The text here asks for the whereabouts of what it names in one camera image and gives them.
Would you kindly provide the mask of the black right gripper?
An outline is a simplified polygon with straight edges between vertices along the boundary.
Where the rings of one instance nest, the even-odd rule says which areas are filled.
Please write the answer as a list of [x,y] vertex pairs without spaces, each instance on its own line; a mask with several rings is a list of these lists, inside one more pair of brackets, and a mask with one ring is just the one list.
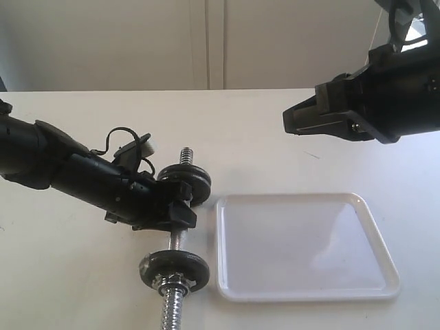
[[283,112],[286,133],[392,144],[439,130],[439,44],[406,52],[375,50],[361,70],[318,85]]

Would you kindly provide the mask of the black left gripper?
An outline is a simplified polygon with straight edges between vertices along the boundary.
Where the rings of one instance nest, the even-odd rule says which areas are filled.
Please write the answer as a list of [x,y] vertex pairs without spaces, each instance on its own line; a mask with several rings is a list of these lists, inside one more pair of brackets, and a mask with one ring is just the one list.
[[131,174],[99,157],[72,155],[68,161],[69,194],[101,208],[135,228],[193,229],[197,215],[184,181],[159,183],[145,173]]

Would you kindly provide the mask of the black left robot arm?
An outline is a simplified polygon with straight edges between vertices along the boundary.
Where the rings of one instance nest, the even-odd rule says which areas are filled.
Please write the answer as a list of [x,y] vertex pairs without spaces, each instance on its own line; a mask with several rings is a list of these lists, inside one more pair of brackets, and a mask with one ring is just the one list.
[[35,190],[53,188],[106,212],[111,223],[133,230],[194,228],[197,215],[187,201],[192,188],[182,181],[163,181],[140,172],[147,159],[149,135],[129,128],[132,142],[103,159],[104,151],[89,150],[46,122],[30,124],[13,118],[12,105],[1,102],[1,177]]

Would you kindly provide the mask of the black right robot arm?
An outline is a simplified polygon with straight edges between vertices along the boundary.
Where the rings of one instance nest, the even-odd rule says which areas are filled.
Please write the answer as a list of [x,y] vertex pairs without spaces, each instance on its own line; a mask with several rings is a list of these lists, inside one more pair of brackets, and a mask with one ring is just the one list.
[[378,5],[388,13],[389,41],[370,50],[361,69],[316,85],[312,97],[286,109],[286,133],[392,144],[439,130],[439,4]]

